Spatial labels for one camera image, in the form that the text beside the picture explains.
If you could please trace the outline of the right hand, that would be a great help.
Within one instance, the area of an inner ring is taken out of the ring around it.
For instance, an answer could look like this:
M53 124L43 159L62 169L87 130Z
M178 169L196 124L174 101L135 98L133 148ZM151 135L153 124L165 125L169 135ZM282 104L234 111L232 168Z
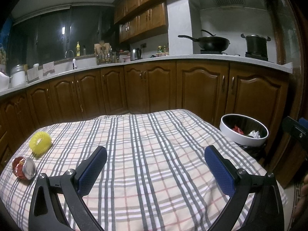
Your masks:
M292 215L293 218L296 218L303 209L305 200L307 198L307 189L308 189L308 175L306 175L304 178L304 186L301 189L301 198L298 201L297 205L295 206L295 210L293 211Z

